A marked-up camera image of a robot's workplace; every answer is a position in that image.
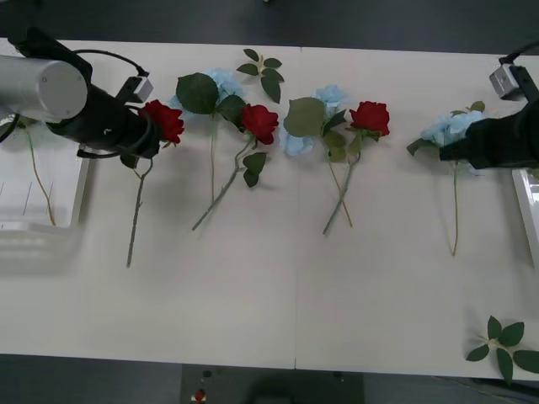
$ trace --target white tray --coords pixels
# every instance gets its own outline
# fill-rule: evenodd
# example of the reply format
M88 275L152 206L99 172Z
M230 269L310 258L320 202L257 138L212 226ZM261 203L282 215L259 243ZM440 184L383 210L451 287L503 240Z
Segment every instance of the white tray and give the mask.
M539 268L539 180L527 170L514 170L516 196L535 268Z
M62 234L77 223L88 161L77 157L77 143L52 134L45 124L32 125L28 132L56 226L51 224L45 196L35 178L26 134L16 130L0 144L0 233Z

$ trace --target rose stem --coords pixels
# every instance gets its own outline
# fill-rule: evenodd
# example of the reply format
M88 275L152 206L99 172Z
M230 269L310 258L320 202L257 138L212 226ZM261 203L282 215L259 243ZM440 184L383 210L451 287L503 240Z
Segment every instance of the rose stem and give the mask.
M232 175L230 176L230 178L228 179L228 182L227 184L223 187L223 189L221 189L221 192L217 195L216 199L211 202L211 205L210 207L208 208L208 210L206 212L204 212L204 215L202 215L202 217L195 223L195 225L193 226L193 228L191 230L195 231L196 228L198 226L200 226L200 223L202 223L202 221L205 219L206 216L208 216L208 214L211 212L211 210L213 208L215 208L219 202L221 202L221 199L223 196L225 196L225 193L228 191L228 189L230 188L230 186L232 185L232 182L234 181L234 179L236 178L236 175L237 173L239 172L239 161L238 161L238 158L241 156L241 154L243 152L245 152L247 150L247 148L249 147L249 145L251 143L253 143L253 140L254 140L254 136L251 136L251 138L249 139L249 141L245 144L245 147L240 150L237 155L234 157L234 171L232 172Z
M30 148L30 154L32 155L32 165L34 166L35 179L37 179L37 183L40 185L41 192L45 196L45 200L47 202L47 212L49 212L49 220L51 221L51 224L53 226L56 226L54 214L52 213L51 198L49 198L49 195L47 195L45 187L41 182L40 175L37 173L37 167L35 166L34 144L32 143L32 136L30 136L30 133L28 133L26 129L24 129L24 133L26 134L26 139L28 140L28 146Z
M339 190L339 200L343 202L344 212L346 213L346 217L348 218L350 227L354 227L354 225L352 225L352 220L350 219L350 213L348 212L348 208L346 207L346 203L344 202L343 190L340 188L339 181L337 180L337 176L335 175L334 165L329 160L329 156L327 153L326 153L326 156L328 157L327 160L328 160L329 169L331 170L331 173L334 176L335 184L337 185L337 189Z
M455 194L455 245L451 255L455 257L456 245L458 244L458 198L456 197L456 176L458 174L458 163L455 164L455 172L453 173L453 191Z
M133 169L136 176L141 180L141 183L138 186L138 194L136 196L135 215L133 216L133 227L131 229L131 241L129 243L129 252L127 253L127 268L131 266L131 259L133 258L133 247L135 246L136 223L138 222L138 212L142 206L141 198L142 198L142 188L144 188L144 179L152 171L152 168L153 168L153 159L150 159L150 167L148 168L148 171L146 171L142 175L139 174L135 169Z
M354 171L355 165L358 163L359 160L360 159L358 158L353 163L350 163L350 162L348 163L349 164L348 173L346 174L346 179L344 181L343 192L341 193L341 198L339 199L339 202L337 202L337 205L335 206L335 209L334 209L333 213L329 217L328 224L323 229L322 234L324 234L324 236L326 235L326 233L329 230L329 227L333 223L334 218L337 215L337 212L339 212L340 205L344 203L344 196L346 195L346 192L348 191L348 185L349 185L350 179L352 177L352 172Z
M215 164L214 164L214 156L215 156L215 142L216 142L216 134L217 134L217 118L212 115L211 116L211 149L210 149L210 160L211 160L211 202L216 200L215 196L215 176L216 176L216 170L215 170Z

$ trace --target table surface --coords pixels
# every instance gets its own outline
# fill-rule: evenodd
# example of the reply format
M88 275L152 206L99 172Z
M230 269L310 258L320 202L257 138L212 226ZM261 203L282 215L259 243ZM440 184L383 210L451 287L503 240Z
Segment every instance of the table surface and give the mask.
M67 42L116 51L143 65L152 98L176 78L234 69L240 46ZM365 148L339 215L322 229L337 193L320 148L290 159L272 149L262 183L239 178L209 220L210 126L186 120L177 149L147 179L135 261L125 268L138 181L117 161L93 164L81 225L48 254L0 246L0 351L301 369L499 377L491 361L464 360L488 316L526 323L539 348L537 277L509 172L459 179L460 243L453 258L452 177L405 146L441 113L499 101L488 75L497 58L376 50L258 47L283 61L280 105L249 77L247 100L286 115L287 100L338 84L359 101L385 102L391 135ZM114 93L129 66L88 56L94 82ZM539 58L523 58L539 77ZM220 188L242 145L218 126ZM338 175L344 175L339 167ZM536 379L517 370L515 378Z

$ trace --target light blue flower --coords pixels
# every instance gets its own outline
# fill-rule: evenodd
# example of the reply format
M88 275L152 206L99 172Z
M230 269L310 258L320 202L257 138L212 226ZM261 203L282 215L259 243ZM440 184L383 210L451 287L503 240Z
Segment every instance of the light blue flower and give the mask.
M217 69L206 70L203 73L210 76L211 79L216 82L217 90L219 90L218 103L229 95L235 94L238 97L243 97L242 86L240 86L239 82L234 78L234 74L230 70L218 67Z
M484 119L485 116L479 111L471 111L468 114L455 116L441 116L434 125L421 132L421 137L426 141L433 141L436 145L443 147L464 139L468 127L472 123Z
M326 106L326 119L329 119L337 114L339 112L340 105L347 101L346 93L335 84L330 84L324 88L319 88L312 96L322 101Z
M280 147L289 156L298 156L309 153L314 146L314 140L311 136L294 137L281 127L279 130Z

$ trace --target loose leaf sprig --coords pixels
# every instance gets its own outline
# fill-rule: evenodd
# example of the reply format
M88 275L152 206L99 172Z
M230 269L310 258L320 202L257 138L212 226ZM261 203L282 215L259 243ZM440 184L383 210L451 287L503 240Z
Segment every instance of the loose leaf sprig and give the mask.
M280 73L275 70L282 66L282 63L275 59L264 59L262 55L259 55L252 49L244 49L243 52L255 63L245 63L241 65L237 71L248 74L249 76L260 77L260 83L262 88L268 94L268 96L276 103L280 102L280 83L285 79Z
M523 370L539 374L539 352L512 349L524 337L524 322L516 322L502 328L500 322L491 316L488 319L487 334L488 339L481 337L485 344L470 352L466 360L478 362L485 359L490 352L490 346L493 345L496 348L499 371L508 385L513 380L513 363Z

